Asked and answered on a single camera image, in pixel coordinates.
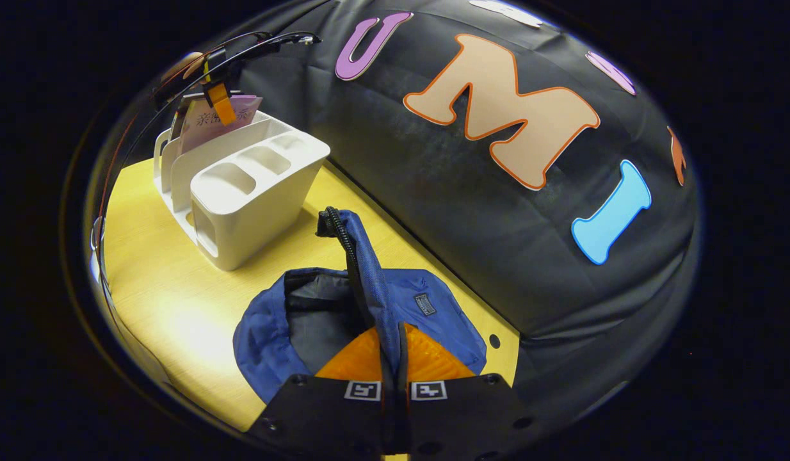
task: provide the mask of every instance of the blue bag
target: blue bag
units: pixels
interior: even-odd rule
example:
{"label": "blue bag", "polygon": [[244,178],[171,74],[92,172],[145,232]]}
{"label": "blue bag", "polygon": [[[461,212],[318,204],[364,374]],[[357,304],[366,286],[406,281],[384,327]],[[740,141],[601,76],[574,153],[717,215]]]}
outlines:
{"label": "blue bag", "polygon": [[261,400],[270,402],[293,374],[318,373],[372,326],[382,366],[397,376],[403,322],[480,374],[486,344],[438,277],[424,270],[382,269],[360,218],[348,210],[321,212],[316,234],[339,240],[348,269],[284,272],[251,301],[233,336],[236,364]]}

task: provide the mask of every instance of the letter m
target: letter m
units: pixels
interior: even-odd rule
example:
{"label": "letter m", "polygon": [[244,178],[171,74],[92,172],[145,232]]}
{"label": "letter m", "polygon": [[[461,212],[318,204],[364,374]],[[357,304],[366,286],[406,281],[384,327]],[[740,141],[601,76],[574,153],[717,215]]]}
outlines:
{"label": "letter m", "polygon": [[520,94],[512,52],[474,35],[455,39],[457,55],[424,91],[404,96],[404,105],[430,122],[451,125],[457,118],[451,106],[469,88],[466,138],[479,140],[522,123],[509,140],[492,143],[489,152],[523,186],[541,190],[551,164],[583,129],[600,126],[600,116],[568,88]]}

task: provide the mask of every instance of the yellow table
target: yellow table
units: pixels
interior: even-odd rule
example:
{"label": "yellow table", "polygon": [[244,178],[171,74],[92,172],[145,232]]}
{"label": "yellow table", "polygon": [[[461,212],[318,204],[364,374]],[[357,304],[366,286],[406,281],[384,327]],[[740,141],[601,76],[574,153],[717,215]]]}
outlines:
{"label": "yellow table", "polygon": [[[173,386],[223,422],[246,431],[264,408],[233,352],[233,332],[250,300],[289,269],[346,268],[341,245],[315,236],[318,212],[327,206],[360,216],[383,268],[427,269],[447,283],[486,339],[483,373],[514,382],[516,330],[333,166],[321,167],[283,236],[239,269],[220,271],[167,210],[153,184],[152,162],[123,169],[111,193],[105,262],[113,300],[120,320],[155,354]],[[492,334],[500,348],[488,345]]]}

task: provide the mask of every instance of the letter u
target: letter u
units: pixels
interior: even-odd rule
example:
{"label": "letter u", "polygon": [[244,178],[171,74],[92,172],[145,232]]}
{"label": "letter u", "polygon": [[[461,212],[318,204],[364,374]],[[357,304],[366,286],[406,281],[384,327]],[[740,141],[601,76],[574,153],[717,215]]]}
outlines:
{"label": "letter u", "polygon": [[378,53],[383,49],[383,45],[387,43],[389,37],[395,32],[395,29],[397,29],[401,23],[410,20],[412,16],[413,13],[401,12],[383,18],[381,30],[378,30],[378,34],[375,35],[375,38],[373,38],[372,43],[367,47],[364,55],[357,61],[352,61],[350,58],[360,43],[360,39],[362,39],[379,20],[377,17],[373,17],[359,22],[358,26],[355,26],[355,32],[352,33],[350,38],[346,41],[343,50],[341,50],[339,59],[335,62],[336,76],[343,81],[352,81],[352,79],[360,77],[369,65],[372,64],[372,61],[375,61]]}

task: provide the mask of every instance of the white organizer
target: white organizer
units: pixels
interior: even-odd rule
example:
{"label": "white organizer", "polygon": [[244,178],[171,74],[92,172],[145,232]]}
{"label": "white organizer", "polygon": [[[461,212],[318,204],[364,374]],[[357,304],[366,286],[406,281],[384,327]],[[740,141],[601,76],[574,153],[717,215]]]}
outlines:
{"label": "white organizer", "polygon": [[[176,222],[217,268],[239,268],[293,224],[330,146],[260,111],[250,125],[179,156],[162,132],[153,182]],[[193,213],[193,222],[188,215]]]}

